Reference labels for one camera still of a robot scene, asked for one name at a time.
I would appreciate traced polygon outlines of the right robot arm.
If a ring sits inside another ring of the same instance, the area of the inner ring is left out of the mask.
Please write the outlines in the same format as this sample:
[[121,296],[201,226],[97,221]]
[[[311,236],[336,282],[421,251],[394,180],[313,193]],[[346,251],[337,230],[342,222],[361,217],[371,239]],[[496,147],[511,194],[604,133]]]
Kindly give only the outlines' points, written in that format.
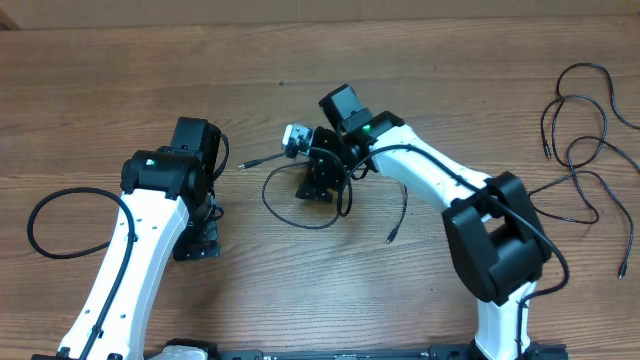
[[478,305],[477,359],[534,359],[528,305],[551,248],[521,180],[469,169],[424,142],[402,118],[373,114],[347,84],[320,100],[327,128],[286,127],[287,156],[310,165],[301,199],[328,201],[356,169],[398,181],[440,213],[454,269]]

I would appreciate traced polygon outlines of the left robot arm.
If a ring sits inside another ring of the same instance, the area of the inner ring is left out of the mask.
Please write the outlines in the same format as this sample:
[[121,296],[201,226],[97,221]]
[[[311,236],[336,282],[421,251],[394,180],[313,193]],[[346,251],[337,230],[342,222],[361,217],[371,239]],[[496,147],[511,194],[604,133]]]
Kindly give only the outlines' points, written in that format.
[[38,213],[52,200],[76,194],[107,197],[119,206],[112,238],[95,282],[71,329],[56,351],[58,359],[141,359],[151,310],[170,259],[218,255],[217,221],[223,209],[214,183],[227,160],[228,138],[205,119],[181,117],[171,142],[139,150],[121,172],[121,194],[91,187],[68,188],[43,198],[27,222],[32,248]]

